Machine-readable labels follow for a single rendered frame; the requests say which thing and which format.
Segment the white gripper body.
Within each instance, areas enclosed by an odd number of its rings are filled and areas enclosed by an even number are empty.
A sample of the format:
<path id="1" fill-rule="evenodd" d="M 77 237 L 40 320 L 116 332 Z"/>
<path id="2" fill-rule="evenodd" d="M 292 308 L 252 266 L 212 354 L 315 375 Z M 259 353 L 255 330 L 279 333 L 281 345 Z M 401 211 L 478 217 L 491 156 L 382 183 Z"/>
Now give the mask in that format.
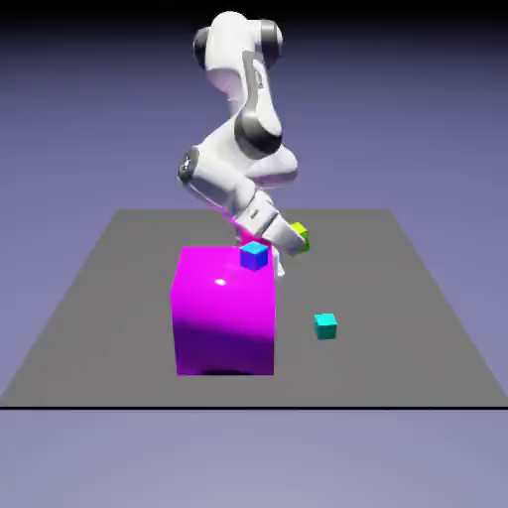
<path id="1" fill-rule="evenodd" d="M 300 254 L 307 246 L 307 240 L 280 213 L 275 215 L 264 229 L 262 238 L 290 256 Z"/>

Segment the small green cube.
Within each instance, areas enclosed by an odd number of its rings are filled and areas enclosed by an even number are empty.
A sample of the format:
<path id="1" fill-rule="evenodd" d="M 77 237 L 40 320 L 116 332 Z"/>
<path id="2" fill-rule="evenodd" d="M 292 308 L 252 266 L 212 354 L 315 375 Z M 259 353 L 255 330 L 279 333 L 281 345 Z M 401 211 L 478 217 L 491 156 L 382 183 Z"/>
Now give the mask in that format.
<path id="1" fill-rule="evenodd" d="M 299 249 L 298 253 L 304 253 L 310 250 L 309 231 L 300 222 L 294 222 L 291 224 L 293 230 L 295 230 L 304 240 L 305 244 Z"/>

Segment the small blue cube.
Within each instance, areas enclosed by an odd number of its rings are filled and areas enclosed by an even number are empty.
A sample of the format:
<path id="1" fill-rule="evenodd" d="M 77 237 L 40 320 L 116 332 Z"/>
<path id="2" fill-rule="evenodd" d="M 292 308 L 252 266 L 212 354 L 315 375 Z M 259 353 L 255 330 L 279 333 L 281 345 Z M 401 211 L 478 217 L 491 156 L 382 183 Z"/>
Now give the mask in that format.
<path id="1" fill-rule="evenodd" d="M 239 249 L 240 265 L 251 271 L 258 271 L 268 265 L 269 247 L 262 243 L 251 241 Z"/>

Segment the small teal cube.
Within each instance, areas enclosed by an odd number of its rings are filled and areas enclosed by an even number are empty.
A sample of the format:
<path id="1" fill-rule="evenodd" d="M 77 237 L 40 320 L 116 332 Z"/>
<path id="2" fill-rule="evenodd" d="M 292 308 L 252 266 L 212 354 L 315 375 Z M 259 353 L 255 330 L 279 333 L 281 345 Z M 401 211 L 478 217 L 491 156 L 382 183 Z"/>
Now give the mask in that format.
<path id="1" fill-rule="evenodd" d="M 336 339 L 337 320 L 334 314 L 315 314 L 314 332 L 318 340 Z"/>

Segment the large magenta box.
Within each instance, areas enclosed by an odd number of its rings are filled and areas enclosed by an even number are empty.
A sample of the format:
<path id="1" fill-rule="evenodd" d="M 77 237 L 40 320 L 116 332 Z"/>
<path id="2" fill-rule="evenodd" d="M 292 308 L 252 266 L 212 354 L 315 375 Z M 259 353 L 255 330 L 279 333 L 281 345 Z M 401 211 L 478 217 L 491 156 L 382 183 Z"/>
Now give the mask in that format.
<path id="1" fill-rule="evenodd" d="M 251 271 L 240 247 L 185 246 L 170 291 L 177 373 L 274 374 L 273 255 Z"/>

